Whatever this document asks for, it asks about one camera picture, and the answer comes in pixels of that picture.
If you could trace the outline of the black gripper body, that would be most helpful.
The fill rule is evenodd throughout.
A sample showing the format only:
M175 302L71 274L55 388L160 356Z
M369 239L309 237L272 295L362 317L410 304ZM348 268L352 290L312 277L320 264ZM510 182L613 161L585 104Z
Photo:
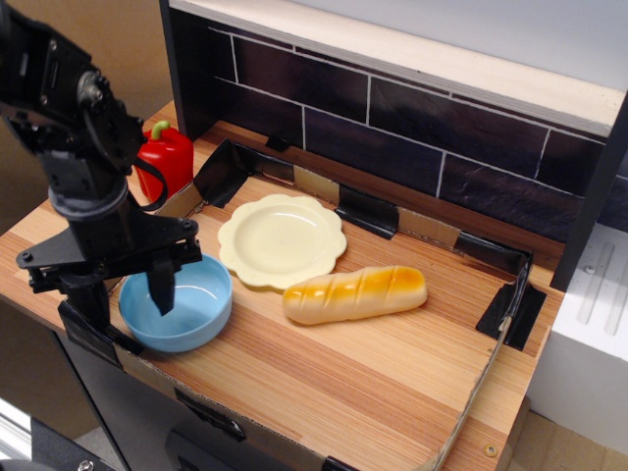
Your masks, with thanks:
M154 273L163 288L168 274L202 258L197 233L195 222L146 213L128 197L111 214L70 221L67 229L22 251L16 263L28 271L35 292L68 294L139 273Z

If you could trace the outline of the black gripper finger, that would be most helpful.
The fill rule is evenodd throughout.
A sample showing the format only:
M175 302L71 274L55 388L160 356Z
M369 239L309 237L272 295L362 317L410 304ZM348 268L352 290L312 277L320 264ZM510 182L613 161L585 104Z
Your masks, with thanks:
M161 316L167 315L175 302L175 270L169 259L155 260L147 272L148 289Z
M86 285L65 286L67 298L61 304L64 320L85 324L94 329L105 330L110 325L109 294L103 282Z

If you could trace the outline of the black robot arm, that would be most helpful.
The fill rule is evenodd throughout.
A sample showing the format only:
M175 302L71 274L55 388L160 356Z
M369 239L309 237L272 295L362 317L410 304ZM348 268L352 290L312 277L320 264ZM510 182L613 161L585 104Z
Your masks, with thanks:
M128 178L144 143L90 56L9 5L1 8L1 116L43 168L48 198L68 227L18 256L34 292L57 290L92 326L110 323L105 284L143 273L161 313L175 275L201 259L196 223L139 204Z

